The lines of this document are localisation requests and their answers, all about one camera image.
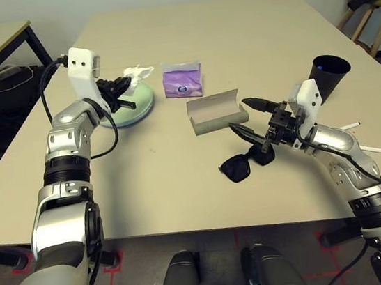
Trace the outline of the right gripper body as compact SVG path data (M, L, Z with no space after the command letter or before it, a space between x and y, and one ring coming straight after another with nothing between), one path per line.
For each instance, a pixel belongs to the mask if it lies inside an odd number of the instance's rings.
M296 120L292 115L291 111L286 110L288 106L286 101L279 102L279 106L275 109L272 117L269 120L269 129L265 134L265 138L270 141L271 145L285 144L290 147L293 146L296 135ZM269 147L263 148L264 153L268 153Z

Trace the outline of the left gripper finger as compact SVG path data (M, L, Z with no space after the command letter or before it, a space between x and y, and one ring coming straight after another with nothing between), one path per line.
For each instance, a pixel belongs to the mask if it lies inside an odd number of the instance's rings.
M115 88L115 94L117 98L121 96L133 95L133 93L134 93L134 86L131 84L129 86L122 85Z
M127 76L127 77L118 77L117 79L113 80L112 81L112 84L115 86L115 87L118 87L118 86L128 86L131 84L131 80L132 78Z

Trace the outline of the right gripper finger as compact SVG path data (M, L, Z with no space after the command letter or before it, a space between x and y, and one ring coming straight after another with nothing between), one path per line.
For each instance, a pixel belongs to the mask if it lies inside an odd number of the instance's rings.
M253 145L259 145L263 148L271 146L270 141L261 135L256 134L251 128L248 128L239 123L229 123L229 128L241 139Z
M242 99L242 102L252 109L267 113L274 113L275 109L279 106L279 103L254 97Z

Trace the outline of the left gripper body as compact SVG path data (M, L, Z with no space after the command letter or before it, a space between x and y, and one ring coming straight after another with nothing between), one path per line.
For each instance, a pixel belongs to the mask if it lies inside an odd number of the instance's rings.
M121 107L135 110L135 102L121 100L120 97L116 97L115 86L112 84L112 81L113 80L109 81L105 79L99 79L96 81L100 95L102 96L103 100L105 100L110 106L111 113L117 112Z

